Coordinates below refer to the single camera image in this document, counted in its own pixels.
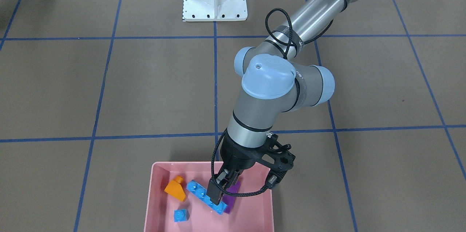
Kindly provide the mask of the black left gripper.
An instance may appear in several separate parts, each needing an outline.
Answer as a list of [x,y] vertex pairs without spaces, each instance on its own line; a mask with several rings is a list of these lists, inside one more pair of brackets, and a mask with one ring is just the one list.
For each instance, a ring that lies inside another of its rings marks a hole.
[[264,187],[273,189],[283,180],[286,172],[293,168],[296,156],[290,149],[290,144],[282,145],[278,142],[276,134],[266,137],[265,142],[257,148],[247,148],[237,144],[225,133],[220,146],[223,165],[209,180],[206,195],[210,197],[212,204],[219,205],[225,194],[223,191],[228,192],[231,186],[236,185],[241,173],[256,163],[269,169]]

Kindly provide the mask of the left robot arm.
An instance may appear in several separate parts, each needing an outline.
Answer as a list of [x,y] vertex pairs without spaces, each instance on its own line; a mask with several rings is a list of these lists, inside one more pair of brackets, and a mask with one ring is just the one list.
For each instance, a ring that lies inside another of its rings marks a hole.
[[[268,38],[258,47],[241,49],[234,60],[242,89],[228,127],[217,142],[223,160],[218,173],[211,166],[206,190],[210,203],[224,195],[251,197],[279,184],[293,168],[290,145],[271,133],[278,114],[328,101],[335,90],[331,72],[322,66],[294,64],[302,49],[330,27],[335,17],[358,0],[308,0],[295,14],[275,8],[266,16]],[[286,22],[270,29],[269,17],[281,12]]]

